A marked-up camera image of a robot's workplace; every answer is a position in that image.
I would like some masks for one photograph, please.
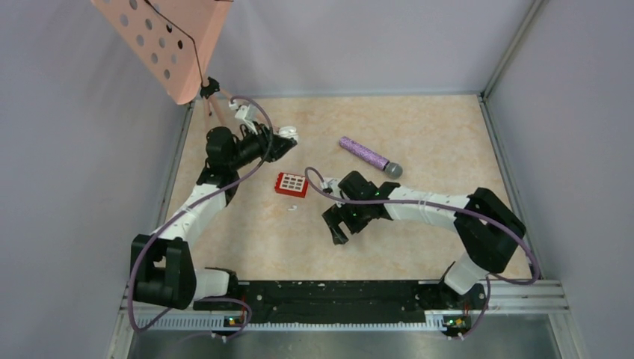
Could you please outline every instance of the microphone head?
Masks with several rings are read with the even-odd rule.
[[[403,174],[403,167],[396,162],[390,162],[385,166],[383,172],[392,180],[396,180]]]

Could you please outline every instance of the beige floor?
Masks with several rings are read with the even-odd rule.
[[[244,280],[439,278],[464,251],[456,234],[418,222],[379,220],[349,236],[348,244],[335,246],[321,218],[331,201],[312,190],[304,199],[275,193],[279,172],[302,174],[308,165],[326,177],[358,170],[376,185],[389,180],[340,148],[337,141],[344,135],[400,163],[402,185],[444,194],[470,194],[482,186],[508,202],[475,96],[262,99],[260,104],[276,126],[296,126],[300,144],[240,185],[194,246],[196,267],[232,269]],[[170,215],[189,196],[206,157],[209,124],[201,109],[197,104],[191,120]],[[232,118],[228,108],[226,117]],[[293,205],[297,209],[290,212]],[[521,250],[505,275],[530,277]]]

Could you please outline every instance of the gray wall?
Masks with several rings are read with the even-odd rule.
[[[479,92],[529,0],[236,0],[210,74],[252,95]]]
[[[182,125],[88,1],[0,1],[0,352],[102,358]]]
[[[634,2],[551,1],[491,100],[532,241],[593,358],[631,358]]]

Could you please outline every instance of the metal floor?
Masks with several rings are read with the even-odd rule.
[[[148,331],[135,338],[129,359],[560,358],[547,316],[489,315],[463,342],[435,332],[250,332],[226,345],[198,337],[174,346],[190,333]]]

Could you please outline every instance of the metal frame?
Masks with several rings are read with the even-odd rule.
[[[436,283],[433,280],[421,280],[421,284]],[[509,316],[548,314],[558,319],[559,328],[555,337],[567,333],[566,320],[570,316],[564,291],[558,280],[539,280],[532,286],[515,286],[499,280],[491,282],[491,299],[487,316]],[[127,297],[124,296],[117,316],[117,324],[108,352],[108,359],[126,359],[132,345],[134,331],[127,318]],[[139,325],[147,324],[163,311],[163,307],[136,303],[135,315]],[[442,326],[443,316],[460,315],[460,310],[428,310],[426,323],[390,324],[390,325],[249,325],[245,331],[438,331]],[[185,310],[172,310],[163,316],[153,330],[169,331],[227,331],[222,326],[224,315],[193,311],[191,306]],[[563,359],[577,358],[564,356]]]
[[[525,210],[523,208],[523,202],[519,191],[515,186],[514,176],[509,166],[506,151],[503,143],[500,141],[499,132],[495,120],[491,117],[488,108],[488,99],[490,95],[495,91],[499,80],[503,76],[506,67],[511,62],[514,54],[520,48],[521,43],[526,38],[526,34],[532,27],[535,19],[544,9],[544,5],[548,0],[534,0],[529,8],[529,12],[526,14],[522,24],[517,30],[517,33],[513,37],[509,47],[505,51],[502,59],[493,71],[489,82],[485,89],[478,95],[478,102],[484,117],[484,122],[487,127],[488,135],[491,139],[493,151],[496,155],[496,160],[502,179],[507,191],[509,200],[511,201],[511,208],[522,218],[526,223]],[[193,112],[193,106],[190,104],[185,113],[185,119],[183,128],[179,136],[176,153],[172,161],[172,167],[170,170],[170,176],[167,181],[167,188],[165,189],[163,197],[163,205],[161,207],[161,213],[157,220],[157,226],[165,220],[167,215],[167,207],[170,201],[173,184],[176,179],[176,172],[178,171],[180,157],[182,155],[182,149],[185,144],[185,138],[187,135],[189,123],[191,120],[191,114]],[[527,236],[526,241],[529,247],[534,251],[535,256],[540,261],[541,256],[539,251],[536,251],[534,245],[531,245],[531,239]],[[111,345],[108,350],[108,359],[126,359],[129,354],[130,346],[132,345],[132,339],[134,337],[134,331],[130,327],[127,319],[127,293],[123,297],[120,310],[117,316],[117,323],[114,329],[114,334],[111,340]],[[489,310],[487,315],[530,315],[530,314],[547,314],[553,336],[558,347],[559,353],[562,359],[576,359],[576,358],[589,358],[585,347],[582,343],[579,332],[573,322],[573,318],[570,314],[570,308],[568,307],[565,293],[558,280],[539,280],[532,286],[514,286],[501,281],[493,281],[491,287],[491,299],[489,303]],[[137,303],[135,305],[135,313],[138,321],[143,324],[148,322],[159,314],[164,308],[153,306],[151,304]],[[435,310],[426,311],[425,314],[430,318],[427,323],[414,323],[414,325],[390,325],[390,326],[317,326],[317,325],[253,325],[247,327],[246,331],[314,331],[314,330],[332,330],[332,331],[349,331],[349,330],[394,330],[394,331],[425,331],[440,329],[440,320],[442,316],[460,314],[454,310]],[[194,312],[191,307],[186,310],[173,310],[161,319],[158,326],[153,330],[219,330],[221,327],[222,315],[209,314],[202,312]]]

